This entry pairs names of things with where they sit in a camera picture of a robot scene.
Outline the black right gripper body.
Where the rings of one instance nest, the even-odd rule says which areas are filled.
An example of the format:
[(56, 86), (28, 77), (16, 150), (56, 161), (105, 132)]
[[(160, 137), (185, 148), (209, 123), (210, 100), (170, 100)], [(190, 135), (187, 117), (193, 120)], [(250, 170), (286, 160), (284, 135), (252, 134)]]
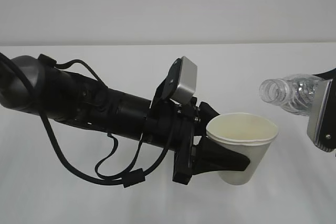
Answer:
[(323, 72), (323, 73), (314, 74), (314, 78), (317, 81), (331, 80), (331, 79), (335, 79), (335, 73), (336, 73), (336, 68)]

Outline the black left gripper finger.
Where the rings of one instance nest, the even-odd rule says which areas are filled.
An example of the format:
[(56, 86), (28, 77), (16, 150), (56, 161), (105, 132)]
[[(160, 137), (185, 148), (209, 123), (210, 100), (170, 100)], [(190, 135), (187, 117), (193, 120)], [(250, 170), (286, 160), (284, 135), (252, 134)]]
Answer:
[(209, 172), (243, 172), (250, 159), (238, 152), (229, 150), (207, 136), (202, 136), (192, 150), (192, 175)]
[(220, 114), (214, 110), (208, 103), (201, 102), (196, 112), (195, 118), (195, 136), (203, 136), (206, 134), (208, 123)]

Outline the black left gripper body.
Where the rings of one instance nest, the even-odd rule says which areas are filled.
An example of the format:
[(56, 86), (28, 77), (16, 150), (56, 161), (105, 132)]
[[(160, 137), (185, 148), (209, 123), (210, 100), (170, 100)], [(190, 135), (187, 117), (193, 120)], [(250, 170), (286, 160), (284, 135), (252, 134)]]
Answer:
[(144, 171), (151, 174), (162, 163), (168, 151), (173, 151), (172, 181), (187, 185), (192, 177), (192, 146), (198, 124), (197, 98), (186, 105), (171, 99), (153, 98), (143, 129), (146, 143), (163, 148), (161, 154)]

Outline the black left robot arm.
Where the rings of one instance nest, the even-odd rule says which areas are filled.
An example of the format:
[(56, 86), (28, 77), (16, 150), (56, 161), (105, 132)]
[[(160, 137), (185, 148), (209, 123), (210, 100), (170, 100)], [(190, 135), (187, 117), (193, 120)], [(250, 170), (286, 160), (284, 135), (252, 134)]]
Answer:
[[(38, 58), (1, 55), (1, 105), (38, 115), (62, 165), (75, 176), (104, 186), (129, 187), (145, 181), (174, 153), (173, 181), (188, 184), (193, 175), (215, 171), (244, 171), (250, 159), (210, 139), (206, 132), (217, 112), (194, 96), (197, 66), (187, 57), (171, 65), (152, 100), (110, 89), (97, 74), (70, 72), (71, 60), (58, 64), (46, 55)], [(65, 158), (50, 120), (83, 130), (104, 132), (118, 148), (118, 136), (162, 148), (147, 169), (135, 169), (135, 160), (115, 175), (82, 173)]]

